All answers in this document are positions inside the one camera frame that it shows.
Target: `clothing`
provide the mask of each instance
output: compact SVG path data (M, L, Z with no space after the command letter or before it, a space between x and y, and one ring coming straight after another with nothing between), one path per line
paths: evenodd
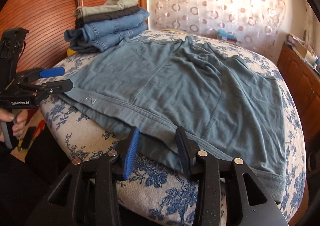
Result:
M132 15L113 20L85 24L80 29L66 30L64 33L64 39L67 42L74 40L80 40L81 42L97 40L108 34L137 27L141 22L148 19L149 15L148 11L140 8L137 13Z
M109 13L118 10L122 10L125 8L129 8L132 6L136 6L138 4L138 0L107 0L101 6L83 6L78 7L76 11L73 12L73 15L77 18L86 17L93 14L101 14L101 13Z
M25 164L48 186L52 185L70 163L70 159L45 125L25 157Z
M86 23L100 22L104 20L113 20L113 19L121 18L127 15L135 14L138 11L139 11L138 6L132 6L132 7L125 8L123 10L119 10L115 12L93 14L93 15L88 15L86 17L77 18L75 22L75 29L79 29L83 27L83 25Z
M285 185L284 117L274 77L208 43L122 41L70 79L67 103L117 138L141 131L139 152L182 171L175 130L217 158L240 157L277 202Z
M0 160L0 225L24 226L49 189L50 184L13 155Z
M133 38L146 30L148 25L145 22L140 23L137 27L120 31L117 33L108 34L98 38L97 40L85 42L75 39L70 42L70 49L79 53L96 53L104 52L107 49L116 46L124 38Z

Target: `teal t-shirt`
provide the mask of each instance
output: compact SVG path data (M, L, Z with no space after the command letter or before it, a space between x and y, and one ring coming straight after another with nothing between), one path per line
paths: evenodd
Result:
M141 131L139 152L182 171L175 130L215 157L241 157L277 202L285 185L278 83L209 43L122 41L71 76L61 98L117 138Z

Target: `black pants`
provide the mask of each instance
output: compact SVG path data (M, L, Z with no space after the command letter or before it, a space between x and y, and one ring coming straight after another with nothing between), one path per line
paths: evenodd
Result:
M32 144L25 163L12 155L1 160L0 225L23 226L69 162L47 126Z

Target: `bed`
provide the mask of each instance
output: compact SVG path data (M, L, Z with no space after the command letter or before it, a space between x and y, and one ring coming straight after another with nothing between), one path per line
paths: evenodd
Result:
M186 34L168 31L145 31L134 40L177 40ZM236 45L210 38L194 36L197 43L210 42L227 56L239 55L253 71L275 76L282 92L285 122L286 185L280 210L289 221L302 200L306 178L306 155L300 119L289 90L276 66L265 57ZM98 54L74 54L57 66L65 76L90 64ZM48 82L61 79L43 79ZM53 95L42 102L41 112L56 141L70 159L99 158L115 148L117 138L80 113L76 108ZM191 225L197 197L197 184L155 161L138 155L133 173L125 182L118 182L118 201L128 209L161 225ZM226 225L225 190L221 186L221 225Z

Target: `dark gray folded clothing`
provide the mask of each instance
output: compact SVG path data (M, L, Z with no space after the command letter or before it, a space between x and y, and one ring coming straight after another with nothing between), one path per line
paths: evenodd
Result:
M113 19L121 18L127 15L135 14L138 11L139 11L138 6L132 6L132 7L125 8L123 10L114 11L114 12L88 15L88 16L76 19L75 28L76 29L81 28L86 23L93 23L93 22L100 22L104 20L113 20Z
M71 50L74 50L78 53L100 53L99 49L93 46L92 44L86 42L79 42L77 44L70 44L69 47Z

